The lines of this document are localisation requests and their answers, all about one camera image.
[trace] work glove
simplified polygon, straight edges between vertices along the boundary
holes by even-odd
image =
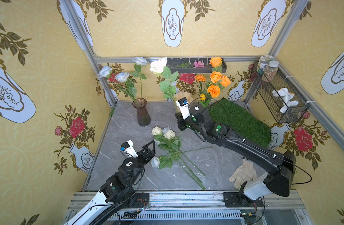
[[[230,182],[235,182],[236,189],[240,189],[242,184],[246,181],[257,179],[256,170],[253,168],[253,162],[242,159],[242,165],[230,177]]]

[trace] white rose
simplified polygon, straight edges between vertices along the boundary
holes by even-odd
[[[153,169],[159,169],[159,158],[158,157],[153,157],[152,160],[151,160],[151,165],[152,165],[152,168]]]
[[[155,73],[163,73],[163,68],[167,65],[167,57],[151,62],[150,70]]]
[[[105,65],[100,73],[98,74],[99,77],[107,77],[108,75],[111,74],[112,68],[109,67],[108,65]]]
[[[134,57],[132,59],[133,62],[135,62],[137,65],[146,65],[148,62],[143,56],[141,57]]]
[[[152,134],[153,135],[162,135],[163,133],[162,133],[161,128],[156,126],[155,128],[152,129]]]
[[[175,136],[175,132],[173,132],[173,130],[169,130],[169,131],[167,131],[163,136],[165,137],[165,138],[167,138],[167,139],[171,139],[171,138],[173,138],[174,136]]]
[[[119,73],[117,74],[114,78],[120,82],[120,83],[123,83],[123,82],[126,82],[127,78],[129,77],[129,73],[127,72],[122,72],[122,73]]]
[[[163,134],[167,133],[167,131],[169,131],[170,129],[171,129],[171,127],[165,127],[165,128],[162,130]]]

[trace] black metal basket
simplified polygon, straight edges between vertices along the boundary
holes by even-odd
[[[202,73],[212,73],[213,66],[210,64],[210,59],[208,57],[196,57],[196,58],[168,58],[167,66],[171,69],[171,73],[178,71],[179,74],[202,74]],[[194,61],[203,61],[204,68],[193,68]],[[179,68],[178,66],[189,62],[190,68]],[[222,73],[227,71],[227,65],[222,58]]]
[[[279,124],[297,122],[309,108],[309,103],[306,103],[307,100],[288,78],[286,78],[281,70],[278,69],[276,76],[272,80],[269,80],[264,74],[257,73],[256,68],[257,62],[253,64],[253,71],[255,71],[255,73],[252,74],[251,80],[276,122]],[[294,97],[291,101],[298,101],[297,106],[287,107],[285,113],[280,112],[280,109],[285,105],[282,97],[280,95],[274,97],[272,94],[273,90],[278,91],[281,88],[287,88],[289,92],[294,93]]]

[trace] green turf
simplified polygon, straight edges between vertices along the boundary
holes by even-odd
[[[268,147],[271,141],[271,129],[266,124],[232,101],[222,98],[219,102],[221,104],[216,102],[208,108],[214,121],[221,121],[245,138]]]

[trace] glass vase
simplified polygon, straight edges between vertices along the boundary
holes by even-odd
[[[137,110],[137,122],[140,126],[145,127],[151,123],[151,117],[146,109],[147,100],[144,98],[137,98],[132,106]]]

